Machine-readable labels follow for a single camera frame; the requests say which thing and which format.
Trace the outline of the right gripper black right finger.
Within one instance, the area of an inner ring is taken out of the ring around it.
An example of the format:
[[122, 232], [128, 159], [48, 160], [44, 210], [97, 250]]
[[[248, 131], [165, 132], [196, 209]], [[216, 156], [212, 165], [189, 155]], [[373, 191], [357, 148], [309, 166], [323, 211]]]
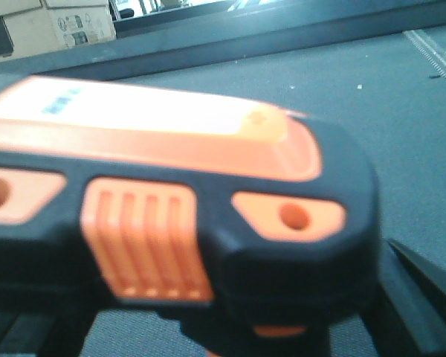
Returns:
[[374, 300], [361, 319], [378, 356], [446, 356], [446, 271], [385, 240]]

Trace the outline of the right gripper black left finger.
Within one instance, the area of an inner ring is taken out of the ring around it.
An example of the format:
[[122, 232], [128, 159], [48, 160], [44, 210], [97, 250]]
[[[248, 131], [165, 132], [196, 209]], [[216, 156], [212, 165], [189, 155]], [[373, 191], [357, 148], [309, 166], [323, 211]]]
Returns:
[[0, 300], [0, 356], [79, 356], [97, 307]]

